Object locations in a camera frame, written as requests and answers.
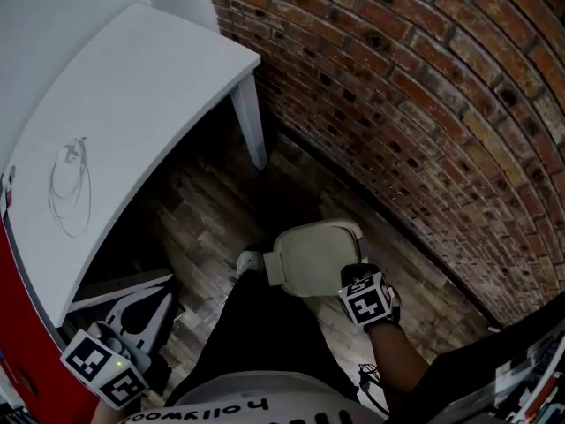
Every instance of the brick wall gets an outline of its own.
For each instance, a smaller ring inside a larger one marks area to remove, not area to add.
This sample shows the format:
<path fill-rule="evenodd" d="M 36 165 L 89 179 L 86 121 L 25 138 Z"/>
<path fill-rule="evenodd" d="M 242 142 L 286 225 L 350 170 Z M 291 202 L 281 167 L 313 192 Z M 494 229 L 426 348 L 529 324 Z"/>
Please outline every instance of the brick wall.
<path fill-rule="evenodd" d="M 260 103 L 500 319 L 565 287 L 565 0 L 213 0 Z"/>

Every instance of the pants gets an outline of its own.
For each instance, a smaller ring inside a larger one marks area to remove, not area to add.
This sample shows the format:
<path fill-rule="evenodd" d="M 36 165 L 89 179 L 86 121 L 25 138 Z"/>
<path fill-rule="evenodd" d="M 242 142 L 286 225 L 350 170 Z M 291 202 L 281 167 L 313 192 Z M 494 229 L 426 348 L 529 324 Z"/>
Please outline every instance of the pants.
<path fill-rule="evenodd" d="M 358 402 L 358 388 L 335 361 L 316 316 L 300 298 L 280 286 L 270 287 L 266 274 L 246 271 L 226 300 L 196 366 L 166 406 L 220 375 L 257 370 L 307 374 Z"/>

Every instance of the table top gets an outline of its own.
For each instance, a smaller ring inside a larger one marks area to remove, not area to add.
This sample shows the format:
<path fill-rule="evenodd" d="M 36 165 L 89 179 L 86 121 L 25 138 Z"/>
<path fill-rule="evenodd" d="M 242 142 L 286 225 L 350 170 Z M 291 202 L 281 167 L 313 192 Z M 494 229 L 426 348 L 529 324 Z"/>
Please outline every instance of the table top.
<path fill-rule="evenodd" d="M 259 63 L 219 34 L 134 4 L 64 69 L 3 180 L 25 275 L 53 324 L 149 174 Z"/>

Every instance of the floor plank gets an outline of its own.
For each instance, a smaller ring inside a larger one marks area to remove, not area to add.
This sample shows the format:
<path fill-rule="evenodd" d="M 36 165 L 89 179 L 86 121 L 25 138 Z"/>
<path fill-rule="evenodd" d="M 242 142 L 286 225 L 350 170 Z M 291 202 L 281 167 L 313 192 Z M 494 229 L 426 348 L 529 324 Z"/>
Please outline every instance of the floor plank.
<path fill-rule="evenodd" d="M 362 228 L 371 261 L 403 300 L 406 334 L 427 360 L 486 334 L 486 320 L 452 283 L 375 211 L 276 132 L 268 167 L 255 170 L 229 104 L 221 103 L 157 168 L 102 245 L 86 281 L 168 266 L 186 309 L 162 354 L 173 373 L 168 393 L 198 360 L 235 282 L 238 254 L 266 249 L 283 231 L 325 218 L 348 217 Z M 358 382 L 358 363 L 372 363 L 363 330 L 334 298 L 311 298 L 340 365 Z M 150 394 L 148 405 L 162 397 Z"/>

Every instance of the white shoe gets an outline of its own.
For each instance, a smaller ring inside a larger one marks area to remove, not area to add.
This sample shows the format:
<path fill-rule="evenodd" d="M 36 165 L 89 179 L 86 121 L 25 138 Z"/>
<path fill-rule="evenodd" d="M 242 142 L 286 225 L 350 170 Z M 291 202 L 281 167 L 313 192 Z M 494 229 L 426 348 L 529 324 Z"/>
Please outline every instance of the white shoe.
<path fill-rule="evenodd" d="M 255 270 L 262 273 L 265 271 L 265 262 L 263 262 L 263 255 L 258 251 L 243 251 L 237 258 L 237 276 L 240 276 L 247 270 Z"/>

